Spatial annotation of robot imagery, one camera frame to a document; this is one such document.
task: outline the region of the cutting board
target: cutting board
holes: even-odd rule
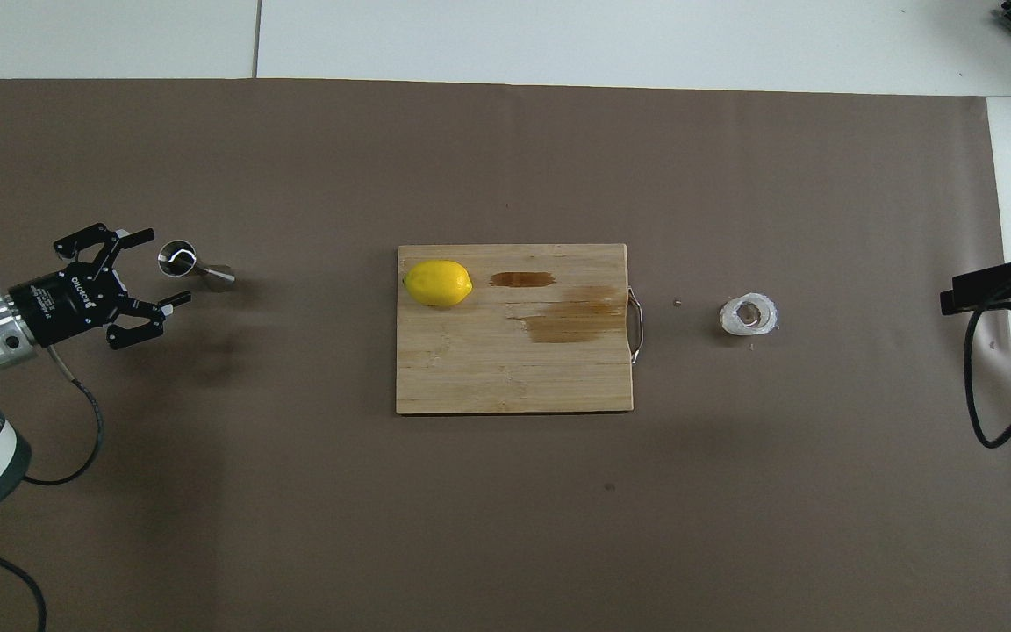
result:
[[[461,263],[474,288],[426,307],[396,284],[396,413],[625,412],[634,408],[625,244],[405,245]]]

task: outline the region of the metal handle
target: metal handle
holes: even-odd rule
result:
[[[635,291],[630,285],[627,285],[627,305],[635,308],[635,313],[637,313],[637,324],[638,327],[635,328],[635,344],[634,347],[630,348],[630,363],[634,364],[638,361],[638,352],[642,351],[642,303],[638,302],[638,296],[635,296]]]

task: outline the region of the black cable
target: black cable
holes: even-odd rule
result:
[[[978,441],[984,447],[991,449],[1002,447],[1010,439],[1011,423],[994,440],[988,439],[986,433],[982,431],[982,423],[978,417],[978,404],[975,403],[975,330],[978,329],[978,322],[981,320],[982,313],[986,312],[988,305],[994,302],[994,300],[1001,298],[1001,295],[1010,288],[1011,279],[990,293],[990,296],[987,296],[986,300],[983,300],[978,305],[978,308],[970,317],[970,323],[967,325],[967,340],[961,352],[962,373],[967,387],[967,409],[970,411],[970,421],[975,426],[975,435],[978,436]]]
[[[84,384],[80,383],[80,380],[77,380],[76,377],[71,377],[71,381],[73,385],[76,385],[76,387],[80,389],[81,392],[84,392],[84,396],[88,396],[89,403],[92,404],[92,413],[96,416],[96,443],[92,444],[92,453],[91,455],[88,455],[88,460],[84,461],[84,465],[81,465],[80,469],[77,469],[77,471],[71,473],[71,475],[59,477],[59,479],[54,480],[41,480],[38,479],[38,477],[25,475],[23,476],[23,480],[25,480],[25,482],[41,484],[44,485],[44,487],[52,487],[54,484],[65,484],[76,479],[77,476],[80,476],[82,473],[87,471],[89,467],[92,467],[92,463],[96,460],[96,456],[100,455],[100,448],[103,445],[103,413],[100,412],[100,403],[97,402],[96,397],[92,395],[92,392],[89,391],[88,388],[85,388]]]
[[[0,567],[15,573],[17,578],[23,580],[29,592],[33,594],[33,601],[36,602],[36,632],[44,632],[44,597],[41,596],[41,590],[36,585],[36,581],[33,581],[32,576],[22,568],[18,568],[15,564],[4,560],[2,557],[0,557]]]

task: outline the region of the white table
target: white table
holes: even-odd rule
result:
[[[0,77],[346,77],[991,96],[1011,260],[1011,35],[992,23],[994,6],[0,0]]]

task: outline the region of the yellow lemon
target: yellow lemon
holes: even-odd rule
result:
[[[421,303],[450,307],[462,302],[474,285],[461,264],[433,259],[413,265],[404,276],[404,287]]]

